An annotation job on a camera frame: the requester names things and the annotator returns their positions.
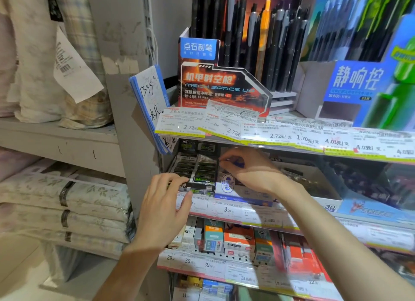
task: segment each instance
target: hand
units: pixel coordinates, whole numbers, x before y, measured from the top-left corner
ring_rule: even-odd
[[[237,167],[232,162],[238,157],[244,160],[244,168]],[[225,152],[220,158],[219,165],[231,173],[248,188],[257,192],[280,195],[283,190],[294,186],[290,178],[282,174],[272,162],[252,147],[236,147]]]
[[[192,206],[193,193],[190,191],[176,212],[177,192],[188,180],[175,173],[162,173],[152,178],[141,204],[136,236],[126,250],[161,252],[176,237],[186,224]]]

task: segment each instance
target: person's left hand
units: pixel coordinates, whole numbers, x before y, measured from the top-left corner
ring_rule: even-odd
[[[180,185],[188,180],[175,173],[162,173],[152,178],[141,204],[136,236],[126,248],[127,251],[161,252],[173,241],[186,224],[192,206],[193,193],[190,191],[186,193],[179,211],[176,212],[177,192]]]

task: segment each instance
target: black tag strap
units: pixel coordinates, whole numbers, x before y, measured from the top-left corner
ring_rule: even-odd
[[[64,188],[60,192],[60,194],[59,194],[59,201],[61,203],[61,206],[68,207],[68,204],[66,203],[66,196],[68,195],[68,192],[69,192],[70,188],[74,184],[75,184],[74,181],[69,181],[68,183],[66,183],[66,185],[64,186]]]
[[[49,15],[52,21],[59,21],[63,22],[64,18],[62,17],[61,10],[58,6],[57,0],[48,0],[48,6],[49,6]]]
[[[70,214],[70,210],[69,209],[65,209],[62,212],[61,224],[62,224],[62,227],[64,227],[64,228],[69,228],[69,226],[68,226],[68,216],[69,216],[69,214]]]
[[[65,233],[65,241],[70,242],[71,236],[72,236],[72,232],[66,232]]]

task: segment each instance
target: plaid fabric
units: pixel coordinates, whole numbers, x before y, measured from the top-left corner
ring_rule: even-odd
[[[105,89],[78,104],[67,94],[65,114],[60,126],[66,128],[97,128],[112,122],[112,111],[105,83],[105,71],[98,49],[88,0],[57,0],[64,17],[68,40],[91,68]]]

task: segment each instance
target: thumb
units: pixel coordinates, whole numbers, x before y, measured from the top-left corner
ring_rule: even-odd
[[[177,211],[176,222],[178,225],[180,225],[180,229],[184,226],[184,224],[187,221],[187,217],[189,216],[190,207],[192,207],[192,197],[193,197],[193,192],[192,191],[187,192],[182,200],[180,209]]]
[[[219,166],[224,168],[227,172],[231,173],[234,177],[236,177],[239,174],[239,172],[241,172],[241,170],[243,170],[243,168],[239,168],[239,167],[235,166],[230,161],[221,161],[219,163]]]

